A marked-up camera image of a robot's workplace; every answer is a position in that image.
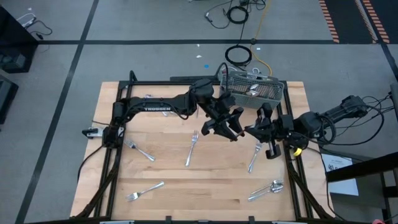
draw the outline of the concrete floor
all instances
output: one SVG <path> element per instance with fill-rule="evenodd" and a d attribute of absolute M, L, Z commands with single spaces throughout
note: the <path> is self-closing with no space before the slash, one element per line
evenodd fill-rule
<path fill-rule="evenodd" d="M 203 13 L 218 2 L 223 1 L 99 0 L 87 39 L 238 39 L 240 25 L 231 24 L 225 30 L 217 30 L 203 18 Z M 79 40 L 93 0 L 2 0 L 0 3 L 14 17 L 32 8 L 38 19 L 53 29 L 46 40 Z M 219 26 L 226 22 L 220 14 L 221 9 L 211 12 L 211 18 Z M 254 36 L 260 16 L 261 12 L 253 8 L 244 39 Z M 331 40 L 331 35 L 318 1 L 273 0 L 258 39 Z M 91 125 L 101 82 L 127 80 L 130 70 L 135 71 L 139 80 L 212 75 L 230 46 L 85 45 L 25 222 L 69 217 L 76 173 L 87 144 L 81 130 Z M 40 45 L 29 73 L 2 72 L 20 88 L 0 133 L 0 179 L 7 180 L 0 183 L 1 223 L 16 220 L 76 48 L 77 45 Z M 259 44 L 256 48 L 260 48 L 258 56 L 271 65 L 275 77 L 304 82 L 314 111 L 328 110 L 348 95 L 382 98 L 387 95 L 389 84 L 396 82 L 381 47 L 376 44 Z M 398 46 L 389 45 L 389 49 L 398 58 Z M 232 52 L 232 59 L 240 57 L 239 52 Z M 258 62 L 248 66 L 252 67 L 267 73 L 266 67 Z M 378 122 L 375 119 L 373 123 L 349 130 L 336 141 L 362 141 L 372 135 L 373 126 Z M 383 156 L 397 150 L 398 139 L 394 137 L 397 130 L 395 116 L 388 113 L 381 133 L 373 141 L 329 149 L 366 157 Z M 336 212 L 352 221 L 381 218 L 379 178 L 368 177 L 358 180 L 358 184 L 359 197 L 333 197 Z M 378 190 L 377 203 L 369 203 L 375 198 L 363 192 Z"/>

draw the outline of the silver fork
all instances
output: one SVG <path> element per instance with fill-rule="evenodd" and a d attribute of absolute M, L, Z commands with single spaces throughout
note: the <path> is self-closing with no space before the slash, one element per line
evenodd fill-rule
<path fill-rule="evenodd" d="M 142 192 L 135 192 L 135 193 L 133 193 L 131 195 L 127 195 L 126 199 L 127 199 L 127 201 L 133 201 L 133 200 L 139 198 L 143 193 L 148 192 L 150 190 L 158 189 L 159 187 L 163 187 L 163 186 L 164 186 L 164 182 L 162 181 L 162 182 L 158 183 L 157 185 L 151 187 L 148 190 L 144 190 Z"/>
<path fill-rule="evenodd" d="M 139 149 L 139 148 L 137 147 L 137 144 L 136 144 L 136 143 L 134 143 L 134 142 L 132 142 L 132 141 L 130 141 L 130 140 L 127 140 L 127 139 L 124 140 L 124 143 L 125 143 L 127 146 L 129 146 L 130 148 L 132 148 L 132 149 L 137 149 L 137 150 L 138 150 L 139 152 L 141 152 L 144 156 L 146 156 L 146 158 L 148 158 L 151 162 L 155 162 L 155 157 L 152 156 L 152 155 L 150 155 L 150 154 L 148 154 L 148 153 L 146 153 L 146 152 L 144 152 L 144 151 L 142 151 L 141 149 Z"/>
<path fill-rule="evenodd" d="M 198 141 L 198 137 L 199 137 L 198 131 L 194 130 L 193 135 L 192 135 L 191 149 L 189 150 L 189 155 L 188 155 L 187 161 L 185 162 L 185 167 L 188 167 L 189 163 L 191 162 L 193 147 L 195 146 L 195 143 Z"/>
<path fill-rule="evenodd" d="M 254 167 L 254 161 L 256 160 L 257 157 L 257 153 L 259 153 L 260 149 L 262 147 L 262 143 L 260 143 L 259 141 L 256 144 L 256 151 L 254 151 L 254 155 L 253 158 L 251 159 L 250 165 L 249 165 L 249 169 L 248 172 L 251 173 L 253 171 L 253 167 Z"/>

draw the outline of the wooden table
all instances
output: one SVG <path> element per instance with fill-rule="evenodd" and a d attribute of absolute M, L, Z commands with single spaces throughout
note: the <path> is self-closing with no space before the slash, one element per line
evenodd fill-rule
<path fill-rule="evenodd" d="M 112 104 L 116 99 L 118 82 L 104 82 L 99 93 L 94 120 L 108 123 Z M 302 82 L 288 82 L 290 100 L 295 118 L 309 110 Z M 133 86 L 132 96 L 174 97 L 185 93 L 188 86 Z M 242 126 L 254 123 L 256 110 L 245 108 L 240 122 Z M 150 162 L 138 151 L 123 147 L 122 161 L 113 207 L 113 220 L 248 220 L 254 216 L 261 220 L 295 220 L 284 154 L 268 160 L 265 144 L 257 157 L 254 170 L 248 166 L 254 153 L 256 139 L 247 134 L 236 142 L 214 134 L 199 135 L 193 150 L 189 168 L 185 160 L 191 145 L 193 130 L 201 130 L 208 118 L 200 109 L 196 115 L 184 121 L 177 116 L 165 117 L 162 113 L 139 113 L 127 124 L 127 139 L 155 156 Z M 86 154 L 101 145 L 100 139 L 88 140 Z M 71 215 L 79 213 L 97 191 L 103 167 L 105 149 L 90 158 L 81 171 Z M 319 154 L 304 151 L 302 160 L 308 188 L 320 205 L 331 214 L 326 197 L 326 179 Z M 278 194 L 268 194 L 248 202 L 250 192 L 284 179 L 284 189 Z M 165 186 L 127 202 L 125 196 L 145 190 L 160 181 Z M 297 187 L 301 214 L 305 207 Z M 105 214 L 108 193 L 104 195 L 101 214 Z"/>

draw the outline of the wire basket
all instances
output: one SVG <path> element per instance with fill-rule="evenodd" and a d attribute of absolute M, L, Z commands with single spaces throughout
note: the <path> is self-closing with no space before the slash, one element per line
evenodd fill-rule
<path fill-rule="evenodd" d="M 225 91 L 226 74 L 220 72 L 218 80 L 221 95 Z M 269 103 L 274 109 L 283 97 L 283 90 L 284 84 L 274 77 L 240 71 L 230 71 L 228 75 L 228 91 L 238 106 L 258 109 L 263 103 Z"/>

